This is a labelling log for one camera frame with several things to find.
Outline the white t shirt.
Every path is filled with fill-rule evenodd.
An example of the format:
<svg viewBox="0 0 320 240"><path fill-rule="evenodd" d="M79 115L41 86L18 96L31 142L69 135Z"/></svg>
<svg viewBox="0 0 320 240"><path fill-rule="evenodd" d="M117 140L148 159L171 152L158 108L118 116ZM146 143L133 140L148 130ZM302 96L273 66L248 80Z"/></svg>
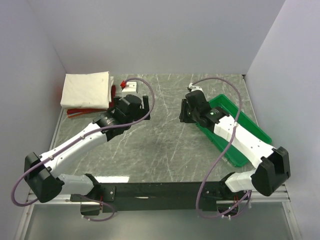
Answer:
<svg viewBox="0 0 320 240"><path fill-rule="evenodd" d="M108 109L114 79L108 71L65 75L60 105L64 109Z"/></svg>

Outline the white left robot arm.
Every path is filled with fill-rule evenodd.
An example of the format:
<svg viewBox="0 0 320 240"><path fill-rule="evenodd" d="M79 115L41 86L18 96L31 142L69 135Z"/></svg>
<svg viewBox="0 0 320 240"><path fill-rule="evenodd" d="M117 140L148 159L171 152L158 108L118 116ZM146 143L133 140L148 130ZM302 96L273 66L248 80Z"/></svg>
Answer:
<svg viewBox="0 0 320 240"><path fill-rule="evenodd" d="M149 120L149 111L146 95L117 97L111 109L97 116L74 137L41 155L28 154L24 160L24 180L38 201L49 202L60 193L80 194L88 201L96 200L100 195L96 179L90 174L64 174L64 168L86 152L123 134L131 123Z"/></svg>

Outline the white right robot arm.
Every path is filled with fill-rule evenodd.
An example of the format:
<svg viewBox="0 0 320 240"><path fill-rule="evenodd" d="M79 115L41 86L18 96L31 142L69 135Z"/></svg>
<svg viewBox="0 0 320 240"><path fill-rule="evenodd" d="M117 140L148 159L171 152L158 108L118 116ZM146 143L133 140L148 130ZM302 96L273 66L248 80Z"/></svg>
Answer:
<svg viewBox="0 0 320 240"><path fill-rule="evenodd" d="M237 192L250 190L268 197L290 178L288 151L262 141L222 107L211 107L202 90L190 90L186 94L181 101L179 120L196 124L211 139L223 140L254 167L251 171L225 176L219 187L222 198L230 200Z"/></svg>

